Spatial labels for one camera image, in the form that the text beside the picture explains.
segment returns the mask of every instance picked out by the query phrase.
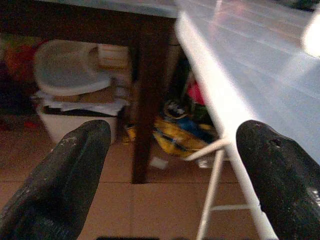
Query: tiled floor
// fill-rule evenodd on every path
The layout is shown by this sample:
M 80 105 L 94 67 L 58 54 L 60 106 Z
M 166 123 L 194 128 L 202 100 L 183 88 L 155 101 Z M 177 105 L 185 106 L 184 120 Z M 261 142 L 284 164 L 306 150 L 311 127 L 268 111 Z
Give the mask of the tiled floor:
M 43 126 L 0 131 L 0 209 L 53 146 Z M 168 168 L 151 167 L 148 184 L 132 185 L 133 145 L 117 141 L 110 147 L 79 240 L 99 236 L 195 239 L 211 170 L 169 156 L 156 143 L 151 155 L 169 160 Z M 245 202 L 232 167 L 225 161 L 216 204 Z M 209 237 L 258 239 L 247 210 L 213 212 Z

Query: table leg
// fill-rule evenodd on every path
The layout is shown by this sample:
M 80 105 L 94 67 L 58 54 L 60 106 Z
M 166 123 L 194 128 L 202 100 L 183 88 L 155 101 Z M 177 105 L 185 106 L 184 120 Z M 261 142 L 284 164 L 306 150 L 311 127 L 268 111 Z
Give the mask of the table leg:
M 141 25 L 138 49 L 140 93 L 132 163 L 133 184 L 146 182 L 155 116 L 164 98 L 163 78 L 173 24 L 173 19 L 158 17 L 148 18 Z

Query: white box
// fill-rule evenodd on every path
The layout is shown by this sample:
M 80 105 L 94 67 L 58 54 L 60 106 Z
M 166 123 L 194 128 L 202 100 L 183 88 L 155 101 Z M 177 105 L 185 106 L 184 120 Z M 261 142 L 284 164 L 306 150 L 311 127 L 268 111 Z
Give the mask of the white box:
M 57 114 L 46 114 L 43 107 L 39 105 L 36 109 L 42 122 L 44 123 L 51 139 L 58 143 L 67 133 L 79 127 L 81 124 L 91 120 L 105 120 L 109 123 L 111 129 L 111 143 L 117 136 L 117 117 L 97 117 L 97 116 L 68 116 Z

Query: dark wooden table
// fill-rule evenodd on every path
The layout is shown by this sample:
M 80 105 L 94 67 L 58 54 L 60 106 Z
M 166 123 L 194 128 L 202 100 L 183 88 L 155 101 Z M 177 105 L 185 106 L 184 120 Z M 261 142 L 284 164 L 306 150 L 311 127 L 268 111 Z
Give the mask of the dark wooden table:
M 133 184 L 146 182 L 155 115 L 164 97 L 163 77 L 174 22 L 175 18 L 164 16 L 73 4 L 0 1 L 0 33 L 122 45 L 137 50 L 137 78 L 141 90 L 132 165 Z

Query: table top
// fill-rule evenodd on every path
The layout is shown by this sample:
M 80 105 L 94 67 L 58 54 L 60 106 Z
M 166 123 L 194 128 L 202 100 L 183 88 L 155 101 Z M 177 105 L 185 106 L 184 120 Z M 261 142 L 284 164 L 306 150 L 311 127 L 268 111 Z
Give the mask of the table top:
M 178 8 L 174 0 L 40 0 L 119 12 L 176 18 Z
M 259 120 L 296 140 L 320 164 L 320 59 L 300 44 L 312 13 L 264 0 L 223 0 L 220 7 L 214 0 L 177 2 L 210 59 L 202 52 L 198 62 L 218 64 L 215 79 L 204 66 L 196 72 L 205 78 L 207 104 L 223 128 L 234 137 L 242 122 Z

